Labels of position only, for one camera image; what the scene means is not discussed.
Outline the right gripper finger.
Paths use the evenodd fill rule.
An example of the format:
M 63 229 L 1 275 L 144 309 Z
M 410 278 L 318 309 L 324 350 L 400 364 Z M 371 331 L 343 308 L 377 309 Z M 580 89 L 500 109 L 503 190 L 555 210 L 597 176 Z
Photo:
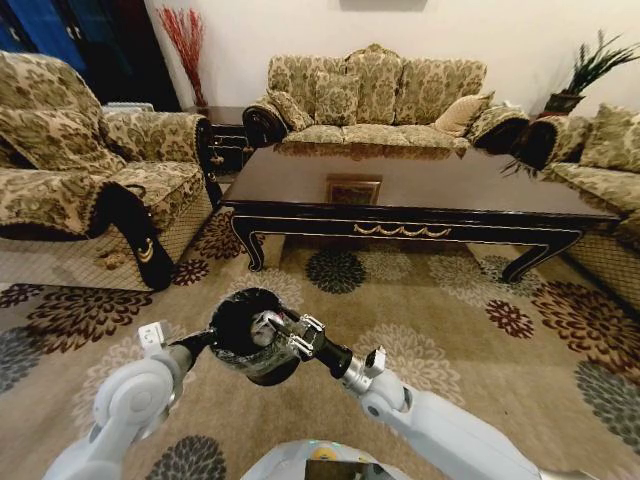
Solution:
M 278 335 L 284 339 L 286 348 L 298 358 L 314 357 L 314 333 L 282 330 Z
M 267 311 L 264 319 L 280 335 L 291 335 L 302 338 L 305 341 L 313 341 L 317 335 L 325 330 L 325 326 L 314 317 L 303 314 L 298 315 L 291 311 Z

